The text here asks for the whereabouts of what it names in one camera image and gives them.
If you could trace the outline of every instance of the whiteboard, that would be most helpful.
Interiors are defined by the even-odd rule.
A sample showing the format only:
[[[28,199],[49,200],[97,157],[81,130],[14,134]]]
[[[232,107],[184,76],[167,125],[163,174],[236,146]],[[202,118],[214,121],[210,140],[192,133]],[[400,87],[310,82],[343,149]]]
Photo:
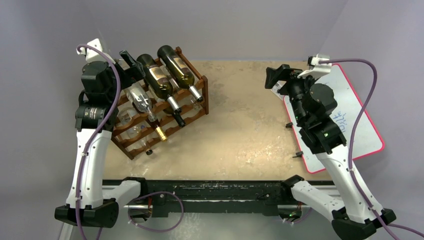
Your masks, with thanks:
[[[362,102],[357,93],[353,89],[348,77],[343,71],[342,67],[334,64],[331,67],[331,73],[321,77],[316,83],[328,85],[334,90],[334,98],[337,101],[337,107],[331,114],[333,121],[340,127],[347,141],[347,146],[351,140],[352,128],[355,120],[362,107]],[[297,139],[297,144],[301,151],[303,151],[302,158],[304,160],[306,170],[315,174],[323,171],[325,168],[311,150],[302,141],[299,131],[300,127],[296,126],[295,115],[293,113],[292,105],[290,104],[289,96],[281,96],[277,91],[281,88],[284,82],[277,82],[271,91],[277,95],[284,103],[290,121],[293,122],[293,131]],[[353,143],[353,159],[356,160],[367,155],[378,153],[385,147],[385,143],[380,136],[373,121],[368,115],[367,111],[359,120],[356,128],[355,141]]]

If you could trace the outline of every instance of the gold bottle cap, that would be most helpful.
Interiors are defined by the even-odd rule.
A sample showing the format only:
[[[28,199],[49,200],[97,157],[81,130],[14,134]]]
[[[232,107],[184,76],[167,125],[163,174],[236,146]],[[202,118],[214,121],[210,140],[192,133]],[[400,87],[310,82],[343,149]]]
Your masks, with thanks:
[[[157,135],[159,135],[159,138],[162,142],[166,142],[168,140],[168,137],[165,135],[164,131],[160,126],[156,127],[155,131]]]

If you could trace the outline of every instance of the tabletop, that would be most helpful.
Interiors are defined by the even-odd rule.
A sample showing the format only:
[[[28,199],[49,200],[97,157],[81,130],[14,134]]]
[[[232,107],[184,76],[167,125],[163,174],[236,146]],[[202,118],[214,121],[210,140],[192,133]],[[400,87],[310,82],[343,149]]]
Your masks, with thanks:
[[[267,67],[304,61],[191,61],[208,79],[209,114],[153,146],[153,154],[130,160],[110,142],[103,179],[330,180],[310,174],[301,157],[283,102],[265,89]]]

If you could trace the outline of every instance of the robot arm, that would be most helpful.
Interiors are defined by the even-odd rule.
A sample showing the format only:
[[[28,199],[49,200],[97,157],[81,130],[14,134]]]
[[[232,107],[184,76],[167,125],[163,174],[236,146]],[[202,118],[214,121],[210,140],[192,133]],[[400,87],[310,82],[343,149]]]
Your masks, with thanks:
[[[89,46],[102,51],[102,45],[98,39],[88,43]],[[77,178],[81,175],[80,184],[80,220],[85,227],[111,228],[115,225],[119,209],[131,200],[139,197],[142,192],[141,179],[125,179],[113,189],[103,193],[102,180],[105,166],[105,158],[108,145],[112,137],[112,130],[118,114],[118,108],[113,109],[111,117],[106,121],[100,132],[89,143],[88,151],[84,147],[96,128],[104,120],[107,112],[113,107],[116,95],[116,78],[111,67],[97,52],[88,49],[82,53],[86,56],[86,64],[82,69],[81,80],[84,91],[79,96],[79,107],[75,112],[77,129],[77,156],[73,175],[73,181],[66,205],[57,207],[54,217],[57,220],[76,225],[76,190]],[[111,59],[116,67],[121,85],[125,88],[132,84],[132,80],[125,71]],[[86,155],[82,172],[80,162],[83,154]]]
[[[386,224],[394,221],[396,216],[372,196],[355,164],[352,169],[348,166],[346,139],[330,118],[337,107],[334,92],[327,85],[315,83],[330,73],[331,64],[319,64],[319,61],[325,60],[329,59],[322,55],[309,57],[310,69],[305,71],[285,64],[278,69],[269,67],[266,69],[265,88],[272,88],[277,81],[286,81],[278,93],[289,96],[297,125],[301,127],[302,140],[324,165],[342,200],[322,193],[299,176],[294,178],[295,181],[289,181],[289,195],[326,217],[342,240],[363,240],[381,227],[373,210]],[[371,200],[372,209],[355,186],[350,171],[355,172],[360,187]]]

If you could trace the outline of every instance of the wine rack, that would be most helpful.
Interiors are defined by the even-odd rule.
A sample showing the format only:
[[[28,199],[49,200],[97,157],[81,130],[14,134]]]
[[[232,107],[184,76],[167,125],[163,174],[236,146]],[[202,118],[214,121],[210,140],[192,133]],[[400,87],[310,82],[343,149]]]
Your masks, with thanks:
[[[184,118],[184,121],[186,123],[185,128],[187,128],[187,126],[196,121],[197,119],[199,119],[201,116],[207,115],[209,114],[209,93],[208,93],[208,79],[206,78],[206,76],[201,75],[196,68],[190,63],[190,61],[184,56],[183,52],[181,51],[181,48],[178,46],[175,48],[175,52],[178,54],[178,56],[185,62],[185,64],[188,66],[188,68],[193,72],[193,74],[196,76],[196,78],[198,79],[198,81],[195,84],[195,87],[198,90],[201,90],[202,95],[203,95],[203,101],[199,103],[199,105],[201,106],[200,110],[197,112],[196,115],[191,116],[191,117],[186,117],[184,118],[184,114],[186,114],[187,112],[189,112],[190,110],[192,110],[194,108],[194,104],[185,104],[183,106],[181,106],[181,116]],[[159,58],[155,59],[156,64],[160,67],[162,66],[162,62],[160,61]],[[145,85],[142,84],[143,89],[148,92],[149,88]],[[174,98],[177,102],[181,102],[181,100],[190,97],[191,93],[189,92],[189,90],[187,89],[180,89],[178,92],[174,93]],[[126,102],[128,102],[128,98],[127,96],[124,94],[119,98],[119,102],[118,102],[118,106],[121,106],[123,104],[125,104]],[[161,101],[161,102],[156,102],[153,106],[153,112],[155,114],[160,113],[161,111],[163,111],[164,109],[166,109],[167,107],[169,107],[170,104],[166,101]],[[112,132],[112,142],[131,160],[133,160],[137,155],[144,153],[145,152],[145,147],[140,147],[140,148],[136,148],[133,150],[128,151],[127,148],[129,146],[131,146],[132,144],[138,142],[139,140],[141,140],[142,138],[147,137],[150,134],[153,134],[155,132],[155,130],[151,127],[145,127],[143,128],[136,136],[129,138],[129,139],[122,139],[121,134],[124,133],[126,130],[142,123],[143,121],[145,121],[148,118],[148,115],[146,113],[139,113],[136,116],[134,116],[130,122],[128,122],[125,125],[117,125],[120,123],[119,119],[116,119],[116,125],[113,129]],[[167,124],[171,123],[175,121],[175,119],[172,116],[165,116],[163,117],[159,123],[160,126],[162,128],[164,128]],[[176,132],[178,132],[178,130],[180,130],[181,128],[179,126],[175,126],[175,127],[169,127],[168,129],[166,129],[164,132],[166,134],[166,136],[170,136]],[[161,140],[159,139],[159,137],[151,137],[148,140],[148,145],[150,147],[152,147],[153,145],[156,145],[157,143],[159,143]]]

